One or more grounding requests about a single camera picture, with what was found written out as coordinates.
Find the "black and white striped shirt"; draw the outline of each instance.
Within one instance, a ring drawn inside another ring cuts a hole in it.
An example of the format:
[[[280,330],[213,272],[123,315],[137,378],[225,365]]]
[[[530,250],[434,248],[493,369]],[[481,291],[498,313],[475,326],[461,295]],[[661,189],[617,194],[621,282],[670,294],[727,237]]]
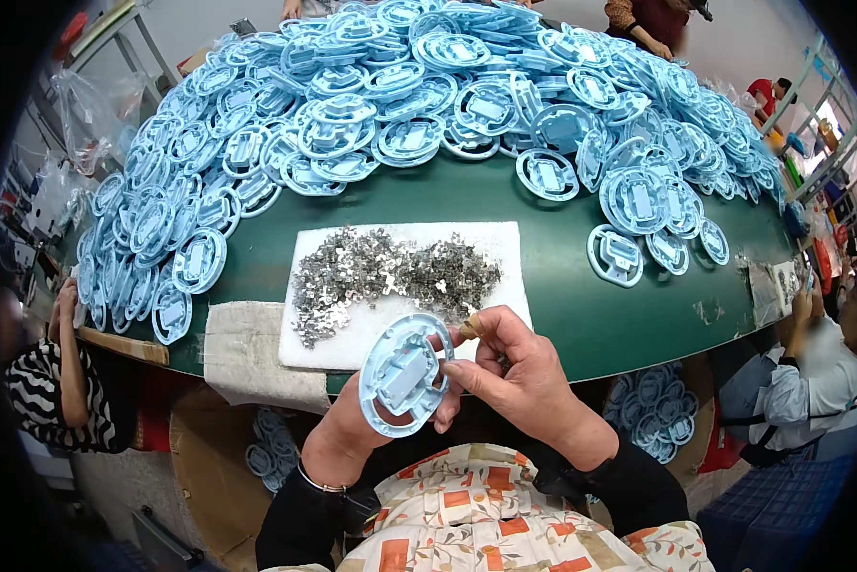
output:
[[[95,371],[89,352],[79,347],[85,377],[89,421],[83,428],[66,426],[60,392],[59,345],[45,338],[22,349],[5,370],[11,408],[21,429],[38,441],[70,451],[119,453],[133,438],[135,411],[114,399]]]

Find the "silver bangle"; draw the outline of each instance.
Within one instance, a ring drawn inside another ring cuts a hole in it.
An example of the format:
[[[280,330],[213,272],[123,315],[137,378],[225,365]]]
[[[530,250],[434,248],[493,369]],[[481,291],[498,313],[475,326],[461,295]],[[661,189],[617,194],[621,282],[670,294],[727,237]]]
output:
[[[313,482],[310,477],[308,477],[308,474],[305,473],[305,468],[301,465],[301,463],[298,463],[298,472],[301,473],[301,476],[305,478],[305,480],[308,482],[308,484],[310,486],[312,486],[315,489],[320,490],[322,492],[335,492],[335,493],[339,493],[339,494],[345,494],[346,489],[348,488],[346,485],[343,485],[341,487],[331,487],[331,486],[327,486],[327,485],[318,485],[317,483]]]

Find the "woman's left hand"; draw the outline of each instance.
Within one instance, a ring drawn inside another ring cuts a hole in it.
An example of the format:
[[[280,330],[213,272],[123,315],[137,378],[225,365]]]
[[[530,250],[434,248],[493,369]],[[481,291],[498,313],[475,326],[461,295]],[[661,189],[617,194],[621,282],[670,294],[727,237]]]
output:
[[[464,341],[459,329],[448,326],[447,331],[454,342],[454,347]],[[435,350],[440,350],[441,342],[436,337],[429,338]],[[355,372],[342,387],[327,414],[311,431],[301,452],[301,460],[308,477],[315,483],[329,486],[352,486],[361,475],[361,468],[372,451],[386,445],[392,438],[385,437],[372,429],[359,405],[359,376]],[[457,383],[450,383],[447,393],[441,400],[441,405],[434,411],[429,421],[434,423],[434,430],[444,433],[450,429],[454,417],[460,410],[460,395],[463,388]],[[378,415],[391,425],[407,425],[411,423],[409,414],[394,416],[379,402],[374,406]]]

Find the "black sleeve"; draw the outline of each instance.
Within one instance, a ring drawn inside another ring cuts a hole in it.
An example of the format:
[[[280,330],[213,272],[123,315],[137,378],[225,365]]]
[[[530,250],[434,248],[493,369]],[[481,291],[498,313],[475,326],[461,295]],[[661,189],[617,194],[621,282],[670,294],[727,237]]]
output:
[[[320,564],[335,569],[341,532],[340,496],[310,486],[294,469],[275,494],[256,539],[257,569]]]
[[[621,433],[616,457],[586,475],[589,492],[609,509],[618,537],[689,520],[686,493],[676,477]]]

